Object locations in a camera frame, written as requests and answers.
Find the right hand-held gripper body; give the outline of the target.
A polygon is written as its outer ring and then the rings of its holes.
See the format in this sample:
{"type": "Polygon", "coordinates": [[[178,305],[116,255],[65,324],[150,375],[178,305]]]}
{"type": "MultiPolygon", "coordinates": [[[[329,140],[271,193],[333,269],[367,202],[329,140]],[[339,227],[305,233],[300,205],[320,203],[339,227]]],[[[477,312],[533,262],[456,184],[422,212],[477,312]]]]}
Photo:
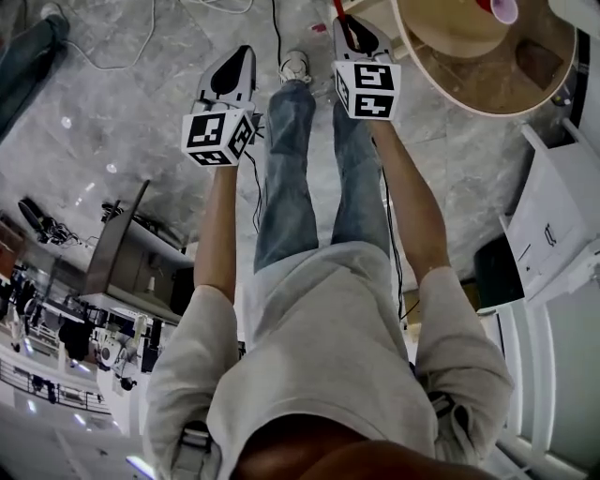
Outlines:
{"type": "Polygon", "coordinates": [[[334,61],[335,87],[348,116],[393,120],[399,102],[401,66],[388,53],[334,61]]]}

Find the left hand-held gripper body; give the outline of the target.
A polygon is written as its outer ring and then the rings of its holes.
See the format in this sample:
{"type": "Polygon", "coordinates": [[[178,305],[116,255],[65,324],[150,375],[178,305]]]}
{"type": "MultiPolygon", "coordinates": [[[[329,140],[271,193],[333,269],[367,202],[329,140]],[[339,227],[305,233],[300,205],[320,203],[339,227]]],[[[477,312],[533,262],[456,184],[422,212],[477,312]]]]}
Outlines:
{"type": "Polygon", "coordinates": [[[181,151],[203,167],[233,167],[253,141],[251,101],[202,99],[201,111],[183,117],[181,151]]]}

